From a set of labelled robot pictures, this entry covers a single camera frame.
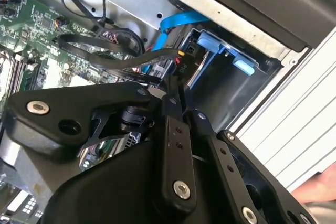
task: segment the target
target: silver bolt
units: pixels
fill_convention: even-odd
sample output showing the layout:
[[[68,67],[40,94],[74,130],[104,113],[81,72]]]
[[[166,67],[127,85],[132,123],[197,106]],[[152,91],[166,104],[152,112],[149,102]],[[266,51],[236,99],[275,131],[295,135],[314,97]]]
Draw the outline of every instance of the silver bolt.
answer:
[[[304,214],[300,214],[301,219],[306,223],[306,224],[311,224],[310,220],[304,215]]]
[[[27,110],[36,115],[45,115],[50,111],[50,107],[41,101],[32,101],[27,104]]]
[[[204,114],[202,114],[201,112],[198,113],[198,116],[203,120],[206,119],[206,116]]]
[[[171,103],[173,103],[175,105],[177,104],[177,101],[174,98],[170,98],[169,100],[170,100]]]
[[[146,95],[146,91],[144,91],[143,89],[138,89],[138,93],[141,95]]]
[[[257,224],[258,223],[256,215],[248,207],[243,207],[243,215],[244,215],[245,219],[248,221],[248,223],[250,223],[250,224]]]
[[[173,185],[174,192],[181,199],[189,199],[190,198],[190,189],[186,183],[183,181],[176,181]]]
[[[231,135],[231,133],[226,133],[226,136],[228,139],[230,139],[231,141],[233,141],[235,139],[234,136]]]

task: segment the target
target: green circuit board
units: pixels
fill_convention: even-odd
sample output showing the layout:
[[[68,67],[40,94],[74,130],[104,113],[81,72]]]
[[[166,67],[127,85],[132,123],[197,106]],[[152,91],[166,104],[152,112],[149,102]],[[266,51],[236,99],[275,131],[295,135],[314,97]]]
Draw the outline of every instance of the green circuit board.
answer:
[[[65,20],[62,26],[57,23],[60,18]],[[117,77],[59,49],[53,41],[61,34],[96,36],[37,0],[0,0],[0,111],[17,91],[117,81]],[[100,50],[76,46],[89,52]],[[4,48],[14,56],[5,57]]]

